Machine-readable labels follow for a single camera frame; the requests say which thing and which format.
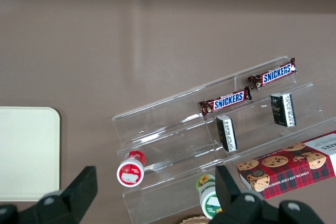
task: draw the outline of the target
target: red and white container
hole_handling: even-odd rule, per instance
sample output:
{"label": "red and white container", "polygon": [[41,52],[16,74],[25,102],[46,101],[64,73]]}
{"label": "red and white container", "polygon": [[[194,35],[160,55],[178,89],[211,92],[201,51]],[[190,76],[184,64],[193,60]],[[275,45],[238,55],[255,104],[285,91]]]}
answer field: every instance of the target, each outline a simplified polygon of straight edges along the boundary
{"label": "red and white container", "polygon": [[141,183],[145,173],[146,156],[139,151],[130,151],[117,170],[117,179],[125,187],[134,187]]}

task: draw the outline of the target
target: brown surface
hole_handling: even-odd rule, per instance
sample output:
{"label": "brown surface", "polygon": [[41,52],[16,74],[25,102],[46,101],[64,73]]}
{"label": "brown surface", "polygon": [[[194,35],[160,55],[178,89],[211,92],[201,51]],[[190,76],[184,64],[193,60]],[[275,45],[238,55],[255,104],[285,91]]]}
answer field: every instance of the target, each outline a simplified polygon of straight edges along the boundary
{"label": "brown surface", "polygon": [[[82,223],[131,223],[115,177],[117,114],[289,55],[297,79],[314,82],[322,108],[336,115],[336,0],[0,4],[0,105],[59,111],[62,188],[84,166],[98,170],[99,193]],[[269,202],[302,200],[334,223],[335,186],[331,178]]]}

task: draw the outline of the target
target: snickers bar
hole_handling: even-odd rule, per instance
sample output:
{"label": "snickers bar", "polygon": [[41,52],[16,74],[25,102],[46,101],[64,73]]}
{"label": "snickers bar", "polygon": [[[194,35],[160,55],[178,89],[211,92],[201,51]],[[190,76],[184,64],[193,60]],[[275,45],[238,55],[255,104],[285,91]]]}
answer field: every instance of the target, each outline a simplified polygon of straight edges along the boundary
{"label": "snickers bar", "polygon": [[280,66],[276,69],[267,71],[263,74],[256,74],[254,76],[248,77],[248,81],[251,83],[251,89],[256,88],[260,89],[267,84],[276,81],[282,77],[285,77],[289,74],[296,73],[295,58],[292,58],[287,64]]}
{"label": "snickers bar", "polygon": [[249,87],[245,87],[245,89],[237,91],[235,93],[228,94],[224,97],[219,97],[217,99],[199,102],[199,104],[202,109],[202,114],[206,116],[211,112],[218,111],[231,105],[251,99],[252,97],[250,94],[250,89]]}

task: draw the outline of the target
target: small box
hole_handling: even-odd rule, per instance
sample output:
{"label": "small box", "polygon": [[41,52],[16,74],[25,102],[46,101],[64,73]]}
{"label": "small box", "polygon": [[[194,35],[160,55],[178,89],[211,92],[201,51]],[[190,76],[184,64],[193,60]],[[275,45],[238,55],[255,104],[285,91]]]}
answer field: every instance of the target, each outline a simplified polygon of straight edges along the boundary
{"label": "small box", "polygon": [[238,150],[233,122],[227,115],[217,116],[217,129],[219,139],[227,152]]}
{"label": "small box", "polygon": [[274,122],[285,127],[296,126],[292,94],[276,93],[270,97]]}
{"label": "small box", "polygon": [[335,176],[336,131],[237,165],[240,179],[265,199]]}

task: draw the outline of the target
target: snack package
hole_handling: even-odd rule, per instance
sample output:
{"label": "snack package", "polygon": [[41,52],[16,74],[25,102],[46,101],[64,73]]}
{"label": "snack package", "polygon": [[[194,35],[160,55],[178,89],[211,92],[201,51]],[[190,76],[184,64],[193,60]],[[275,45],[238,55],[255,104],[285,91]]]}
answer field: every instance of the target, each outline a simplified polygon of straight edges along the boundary
{"label": "snack package", "polygon": [[196,182],[196,189],[199,193],[202,211],[207,218],[213,219],[217,213],[222,212],[216,195],[215,176],[210,174],[202,175]]}
{"label": "snack package", "polygon": [[202,109],[202,114],[206,116],[211,112],[251,99],[250,89],[249,87],[245,87],[243,90],[228,94],[224,97],[218,97],[217,99],[202,101],[199,102],[199,104]]}
{"label": "snack package", "polygon": [[217,129],[219,139],[227,152],[238,150],[233,122],[227,115],[217,116]]}
{"label": "snack package", "polygon": [[267,71],[266,73],[255,74],[248,77],[247,80],[251,83],[251,89],[255,88],[259,90],[271,82],[296,72],[295,58],[292,58],[290,62],[285,65]]}
{"label": "snack package", "polygon": [[117,179],[125,187],[138,186],[144,178],[146,156],[139,151],[130,151],[117,169]]}
{"label": "snack package", "polygon": [[336,131],[237,165],[248,189],[265,199],[335,176]]}
{"label": "snack package", "polygon": [[270,97],[274,122],[285,127],[296,126],[292,94],[276,93]]}

